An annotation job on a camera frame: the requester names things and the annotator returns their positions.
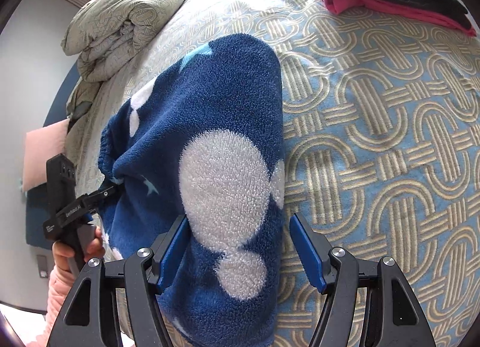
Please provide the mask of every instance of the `blue fleece garment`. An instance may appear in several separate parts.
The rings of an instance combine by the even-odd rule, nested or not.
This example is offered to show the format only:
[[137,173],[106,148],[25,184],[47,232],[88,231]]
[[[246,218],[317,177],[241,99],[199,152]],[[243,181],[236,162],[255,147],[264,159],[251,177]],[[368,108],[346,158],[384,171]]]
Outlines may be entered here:
[[110,119],[98,167],[124,184],[100,210],[117,257],[187,214],[191,242],[158,298],[184,337],[199,347],[272,344],[284,195],[273,50],[234,34],[186,55]]

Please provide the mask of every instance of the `bed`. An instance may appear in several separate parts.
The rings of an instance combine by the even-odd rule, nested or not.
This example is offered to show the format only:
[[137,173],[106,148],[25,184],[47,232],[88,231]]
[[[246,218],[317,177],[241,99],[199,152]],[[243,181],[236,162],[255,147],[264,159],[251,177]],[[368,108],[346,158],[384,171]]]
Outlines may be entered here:
[[[186,0],[148,47],[103,83],[75,135],[77,194],[102,183],[100,135],[111,115],[189,51],[237,32],[269,44],[280,61],[286,218],[302,212],[359,258],[392,255],[437,346],[457,345],[480,310],[476,38],[365,8],[334,16],[320,0]],[[368,126],[357,126],[359,119]],[[332,159],[345,169],[334,172]],[[115,258],[109,248],[106,258]],[[307,346],[323,297],[308,283],[286,227],[281,272],[274,344]],[[128,332],[121,292],[118,300]],[[361,291],[349,346],[358,344],[364,307]],[[186,345],[170,331],[175,345]]]

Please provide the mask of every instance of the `hand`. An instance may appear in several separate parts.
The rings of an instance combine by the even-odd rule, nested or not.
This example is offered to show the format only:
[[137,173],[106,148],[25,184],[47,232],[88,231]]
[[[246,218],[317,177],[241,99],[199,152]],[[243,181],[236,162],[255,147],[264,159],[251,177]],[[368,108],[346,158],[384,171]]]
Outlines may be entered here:
[[[55,265],[59,269],[71,273],[70,266],[68,265],[68,258],[73,258],[75,256],[73,248],[56,241],[53,243],[52,251]],[[88,244],[84,260],[85,262],[88,262],[92,258],[103,258],[104,255],[105,249],[103,248],[102,231],[97,227],[95,230],[95,239]]]

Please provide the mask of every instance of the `screw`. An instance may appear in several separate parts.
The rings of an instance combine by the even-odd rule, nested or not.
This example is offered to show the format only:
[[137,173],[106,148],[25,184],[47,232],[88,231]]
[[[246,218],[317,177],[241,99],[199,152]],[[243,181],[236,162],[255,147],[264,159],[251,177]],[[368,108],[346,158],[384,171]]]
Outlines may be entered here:
[[97,267],[100,264],[100,259],[99,258],[92,258],[88,261],[88,265],[90,267]]
[[342,256],[345,256],[345,250],[343,248],[340,248],[340,247],[335,247],[332,250],[332,254],[334,256],[336,256],[337,258],[341,258]]
[[148,255],[150,255],[150,248],[140,248],[137,251],[137,255],[141,258],[146,258]]
[[390,256],[385,256],[383,258],[383,263],[385,263],[387,266],[393,266],[395,264],[395,260]]

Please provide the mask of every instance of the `pink cushion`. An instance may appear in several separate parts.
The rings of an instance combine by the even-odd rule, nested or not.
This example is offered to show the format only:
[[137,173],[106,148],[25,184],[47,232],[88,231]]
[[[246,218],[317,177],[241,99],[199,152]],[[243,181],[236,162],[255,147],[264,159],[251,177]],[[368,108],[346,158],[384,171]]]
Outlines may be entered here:
[[25,137],[23,158],[23,191],[46,182],[46,161],[65,149],[68,119],[28,132]]

